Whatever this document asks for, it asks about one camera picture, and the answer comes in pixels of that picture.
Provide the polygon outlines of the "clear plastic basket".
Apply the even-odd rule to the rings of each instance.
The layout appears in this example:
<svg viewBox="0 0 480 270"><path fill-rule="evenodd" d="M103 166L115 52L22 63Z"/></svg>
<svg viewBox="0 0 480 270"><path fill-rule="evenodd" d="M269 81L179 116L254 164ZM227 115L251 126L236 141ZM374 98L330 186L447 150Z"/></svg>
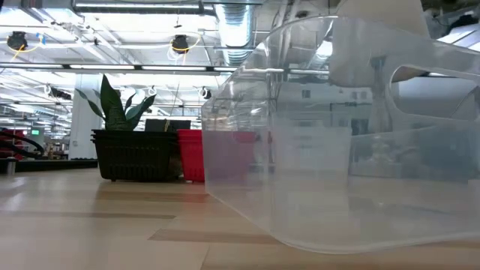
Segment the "clear plastic basket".
<svg viewBox="0 0 480 270"><path fill-rule="evenodd" d="M252 131L239 184L206 191L286 245L356 254L480 238L480 175L468 181L349 174L352 138L369 129L370 86L329 79L332 22L272 31L202 107L202 131ZM383 77L386 132L480 125L480 52L398 30Z"/></svg>
<svg viewBox="0 0 480 270"><path fill-rule="evenodd" d="M480 125L444 124L354 136L349 174L466 182L480 176Z"/></svg>

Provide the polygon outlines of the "black box behind baskets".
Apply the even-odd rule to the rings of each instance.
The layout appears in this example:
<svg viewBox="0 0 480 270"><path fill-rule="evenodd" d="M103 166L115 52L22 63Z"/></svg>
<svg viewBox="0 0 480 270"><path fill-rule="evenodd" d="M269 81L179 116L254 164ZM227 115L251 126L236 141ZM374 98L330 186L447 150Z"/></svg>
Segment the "black box behind baskets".
<svg viewBox="0 0 480 270"><path fill-rule="evenodd" d="M191 120L147 119L145 121L145 131L148 132L176 132L190 128Z"/></svg>

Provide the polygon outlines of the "red plastic basket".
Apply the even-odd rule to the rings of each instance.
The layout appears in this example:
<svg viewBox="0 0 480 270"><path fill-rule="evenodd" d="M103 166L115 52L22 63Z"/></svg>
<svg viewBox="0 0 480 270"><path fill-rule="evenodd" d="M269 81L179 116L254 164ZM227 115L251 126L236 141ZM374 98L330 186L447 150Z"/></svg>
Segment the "red plastic basket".
<svg viewBox="0 0 480 270"><path fill-rule="evenodd" d="M254 162L252 131L179 130L184 178L213 185L243 182Z"/></svg>

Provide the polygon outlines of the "black ceiling device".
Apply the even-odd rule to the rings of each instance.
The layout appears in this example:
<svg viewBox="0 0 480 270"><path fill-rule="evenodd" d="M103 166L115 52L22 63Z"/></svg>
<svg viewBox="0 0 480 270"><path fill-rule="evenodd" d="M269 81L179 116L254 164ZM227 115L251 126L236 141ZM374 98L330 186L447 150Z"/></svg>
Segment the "black ceiling device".
<svg viewBox="0 0 480 270"><path fill-rule="evenodd" d="M189 50L188 36L185 34L177 34L172 40L171 47L176 54L186 54Z"/></svg>
<svg viewBox="0 0 480 270"><path fill-rule="evenodd" d="M16 51L24 51L28 48L26 33L24 31L12 31L7 38L7 46Z"/></svg>

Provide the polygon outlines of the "black plastic basket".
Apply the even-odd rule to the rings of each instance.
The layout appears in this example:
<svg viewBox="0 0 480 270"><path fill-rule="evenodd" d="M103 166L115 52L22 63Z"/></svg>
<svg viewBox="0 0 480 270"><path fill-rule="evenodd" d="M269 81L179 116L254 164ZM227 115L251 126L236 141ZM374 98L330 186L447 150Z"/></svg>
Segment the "black plastic basket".
<svg viewBox="0 0 480 270"><path fill-rule="evenodd" d="M165 181L178 149L177 134L171 132L95 130L91 141L101 177L112 182Z"/></svg>

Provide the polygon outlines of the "green snake plant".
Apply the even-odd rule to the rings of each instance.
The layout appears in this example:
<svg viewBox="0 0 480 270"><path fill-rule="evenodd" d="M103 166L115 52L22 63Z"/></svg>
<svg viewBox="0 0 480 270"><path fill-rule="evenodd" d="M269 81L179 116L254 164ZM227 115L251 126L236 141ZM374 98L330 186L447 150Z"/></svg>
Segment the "green snake plant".
<svg viewBox="0 0 480 270"><path fill-rule="evenodd" d="M100 108L83 91L76 88L76 93L88 102L95 115L103 119L105 129L108 131L133 131L139 124L143 113L150 108L156 98L154 94L132 106L135 96L132 94L123 104L120 94L110 85L106 75L102 76L100 91L96 91L97 98L100 100Z"/></svg>

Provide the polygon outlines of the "long ceiling light bar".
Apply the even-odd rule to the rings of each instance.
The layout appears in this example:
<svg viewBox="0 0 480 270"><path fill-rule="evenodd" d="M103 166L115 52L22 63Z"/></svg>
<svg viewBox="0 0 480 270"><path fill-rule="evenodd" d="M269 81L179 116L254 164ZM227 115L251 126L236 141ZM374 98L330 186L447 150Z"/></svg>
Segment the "long ceiling light bar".
<svg viewBox="0 0 480 270"><path fill-rule="evenodd" d="M0 62L0 68L16 69L58 69L92 71L200 71L232 72L237 67L189 66L189 65L138 65L138 64L41 64Z"/></svg>

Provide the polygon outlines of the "white building column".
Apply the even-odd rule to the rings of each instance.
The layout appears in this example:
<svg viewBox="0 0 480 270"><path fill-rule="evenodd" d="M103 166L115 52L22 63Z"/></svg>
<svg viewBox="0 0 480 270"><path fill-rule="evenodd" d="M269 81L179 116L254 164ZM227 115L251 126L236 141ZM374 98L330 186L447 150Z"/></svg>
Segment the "white building column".
<svg viewBox="0 0 480 270"><path fill-rule="evenodd" d="M95 92L100 91L102 75L78 73L75 79L68 158L96 159L97 154L91 135L93 130L101 129L103 120L94 114L88 101L80 97L77 89L101 107Z"/></svg>

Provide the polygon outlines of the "silver ventilation duct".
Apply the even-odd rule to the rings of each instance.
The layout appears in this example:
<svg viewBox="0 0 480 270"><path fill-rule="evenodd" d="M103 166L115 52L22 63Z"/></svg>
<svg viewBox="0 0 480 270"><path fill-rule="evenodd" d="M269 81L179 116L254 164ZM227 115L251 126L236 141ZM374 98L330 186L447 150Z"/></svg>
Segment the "silver ventilation duct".
<svg viewBox="0 0 480 270"><path fill-rule="evenodd" d="M255 8L248 4L216 4L214 10L224 62L239 66L251 51Z"/></svg>

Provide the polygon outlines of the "black aluminium table frame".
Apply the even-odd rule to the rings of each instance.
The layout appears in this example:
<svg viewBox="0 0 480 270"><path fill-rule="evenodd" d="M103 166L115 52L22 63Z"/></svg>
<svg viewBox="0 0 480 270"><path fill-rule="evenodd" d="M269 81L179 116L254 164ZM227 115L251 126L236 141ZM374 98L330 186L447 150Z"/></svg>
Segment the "black aluminium table frame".
<svg viewBox="0 0 480 270"><path fill-rule="evenodd" d="M52 170L76 170L97 168L96 160L16 160L2 158L0 159L0 175L8 173L8 166L15 165L15 173L40 172Z"/></svg>

